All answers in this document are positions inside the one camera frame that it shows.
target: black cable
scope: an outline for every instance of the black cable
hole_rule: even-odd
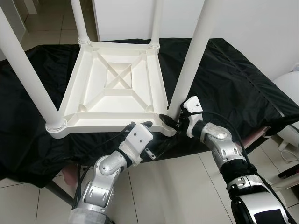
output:
[[[257,172],[255,172],[255,175],[259,176],[261,178],[261,180],[263,181],[264,185],[266,185],[266,187],[271,191],[271,193],[277,198],[277,200],[281,203],[282,207],[285,210],[285,213],[289,219],[289,223],[291,224],[297,224],[297,222],[294,220],[294,218],[291,216],[291,214],[289,213],[288,209],[284,206],[284,204],[282,203],[282,201],[280,200],[280,198],[278,197],[278,195],[275,193],[275,191],[272,189],[271,185],[268,184],[268,182],[262,178],[262,176],[260,176]]]
[[[78,168],[77,168],[77,188],[76,188],[76,192],[75,192],[75,196],[74,196],[74,202],[73,205],[71,207],[71,209],[75,209],[76,208],[76,204],[78,201],[78,195],[81,195],[81,164],[78,164]]]
[[[84,173],[82,174],[82,177],[80,179],[80,183],[83,182],[85,175],[87,174],[88,170],[90,169],[91,165],[87,166],[86,169],[84,170]]]
[[[245,150],[245,147],[243,145],[243,142],[242,142],[242,139],[237,131],[237,129],[233,126],[233,124],[224,116],[222,116],[221,114],[218,114],[218,113],[214,113],[214,112],[205,112],[205,111],[201,111],[201,112],[193,112],[193,113],[189,113],[188,115],[191,116],[191,115],[196,115],[196,114],[212,114],[212,115],[216,115],[220,118],[222,118],[223,120],[225,120],[229,125],[230,127],[233,129],[235,135],[237,136],[237,139],[240,143],[240,146],[241,146],[241,149],[242,149],[242,152],[243,152],[243,156],[247,162],[247,165],[250,166],[250,161],[249,161],[249,158],[248,158],[248,155],[247,155],[247,152]]]
[[[112,138],[104,141],[103,143],[97,144],[95,147],[93,147],[91,150],[88,150],[85,155],[90,156],[91,153],[93,153],[96,149],[103,147],[108,142],[112,141],[113,139],[117,138],[118,136],[122,135],[128,128],[124,128],[121,132],[119,132],[117,135],[113,136]]]

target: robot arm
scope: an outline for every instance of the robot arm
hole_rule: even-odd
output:
[[[223,127],[203,122],[201,115],[191,115],[189,120],[183,115],[200,111],[202,109],[197,97],[191,97],[182,104],[181,120],[186,123],[187,135],[198,137],[212,151],[215,163],[227,184],[236,223],[288,223],[284,207],[262,179],[255,175],[255,167],[246,162],[232,141],[231,133]]]
[[[212,151],[215,163],[227,184],[231,208],[237,224],[286,224],[288,216],[281,202],[256,175],[256,169],[248,164],[232,141],[231,133],[202,120],[197,97],[191,97],[181,105],[179,123],[161,115],[160,118],[177,131],[190,138],[197,137]],[[140,154],[153,139],[143,125],[137,124],[120,144],[119,150],[100,158],[94,166],[94,177],[86,186],[78,203],[71,211],[70,224],[112,224],[107,213],[114,195],[114,183],[121,171],[141,161]],[[148,149],[149,156],[154,156]]]
[[[117,151],[96,161],[93,179],[85,187],[77,208],[71,211],[69,224],[113,223],[107,216],[107,210],[114,196],[114,184],[120,172],[141,162],[141,152],[153,139],[145,125],[135,125]]]

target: black cloth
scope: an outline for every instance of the black cloth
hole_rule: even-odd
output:
[[[168,102],[180,74],[190,40],[160,39],[159,61]],[[149,40],[123,40],[147,44]],[[58,109],[79,53],[78,45],[42,45],[26,52],[41,82]],[[189,96],[198,96],[204,111],[228,118],[242,138],[262,126],[275,126],[277,133],[298,119],[298,106],[259,71],[246,57],[223,39],[211,39],[206,47]],[[226,126],[217,117],[204,121]],[[45,186],[65,165],[88,164],[111,154],[124,135],[90,153],[97,144],[116,133],[74,133],[54,139],[19,79],[5,60],[0,62],[0,179],[10,177]],[[184,136],[164,137],[154,133],[150,149],[159,159],[208,150],[198,140]],[[146,155],[144,161],[150,161]]]

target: white floor tile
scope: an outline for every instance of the white floor tile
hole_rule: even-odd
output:
[[[34,224],[39,188],[25,183],[0,189],[0,223]]]
[[[199,156],[216,188],[216,191],[225,207],[225,210],[227,211],[232,223],[235,223],[233,212],[230,206],[231,200],[229,198],[228,191],[226,190],[226,183],[223,180],[223,177],[219,172],[219,169],[212,157],[212,152],[208,151],[199,153]]]
[[[36,216],[36,224],[66,224],[71,206],[48,189],[41,189]]]
[[[59,44],[77,44],[78,31],[76,29],[61,30]]]
[[[256,148],[253,150],[249,155],[248,158],[250,162],[255,165],[257,168],[257,172],[265,179],[270,182],[276,182],[279,180],[278,174],[279,171],[274,166],[272,161],[266,155],[266,153],[262,150],[261,147]]]
[[[90,30],[90,29],[96,30],[93,10],[84,11],[83,16],[84,16],[84,22],[85,22],[85,26],[86,26],[87,31]]]
[[[64,176],[56,176],[53,181],[59,186],[61,187],[63,190],[65,190],[66,193],[68,193],[70,196],[74,197],[75,196],[75,192],[76,192],[76,187],[75,186],[70,186],[67,185],[64,181]]]
[[[63,176],[63,173],[61,172],[61,170],[59,171],[59,173],[56,176]]]
[[[128,171],[123,171],[115,184],[114,199],[108,215],[116,224],[137,224],[132,189]]]
[[[278,146],[282,142],[282,139],[278,136],[273,136],[272,138],[266,140],[263,144],[261,144],[261,148],[268,155],[273,164],[277,167],[280,172],[283,172],[299,162],[290,162],[287,163],[281,158],[280,151],[278,151]]]
[[[87,35],[91,41],[98,41],[97,30],[95,28],[88,28]]]
[[[42,44],[59,44],[60,30],[32,31],[24,35],[21,45],[24,50],[29,50]]]
[[[25,25],[29,32],[41,30],[61,30],[63,13],[42,13],[30,14]]]
[[[23,182],[17,182],[17,181],[5,178],[5,179],[0,181],[0,188],[7,187],[7,186],[12,186],[12,185],[17,185],[17,184],[20,184],[20,183],[23,183]]]
[[[43,0],[40,1],[38,14],[64,13],[67,0]]]
[[[197,154],[141,164],[129,173],[141,224],[231,223]]]
[[[299,204],[296,204],[290,208],[288,208],[290,214],[295,219],[297,223],[299,223]]]
[[[65,30],[65,29],[77,29],[74,13],[71,9],[71,6],[69,6],[64,13],[64,19],[62,22],[62,30]]]
[[[287,190],[274,189],[274,190],[279,191],[282,194],[287,208],[299,203],[299,200],[294,194],[292,189],[287,189]]]

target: white wall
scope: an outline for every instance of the white wall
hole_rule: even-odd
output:
[[[24,33],[26,31],[24,23],[19,16],[19,13],[14,5],[13,0],[0,0],[0,6],[12,27],[14,34],[17,36],[18,40],[21,41]],[[0,61],[6,59],[0,50]]]
[[[22,21],[25,22],[25,20],[28,16],[28,10],[26,8],[24,0],[14,0],[14,4],[18,9],[18,12],[22,18]]]
[[[37,14],[37,10],[39,7],[38,0],[24,0],[24,3],[29,14]]]
[[[222,37],[268,78],[299,62],[298,0],[224,0],[212,38]],[[94,1],[102,41],[149,39],[153,0]],[[161,37],[192,37],[203,0],[164,0]]]

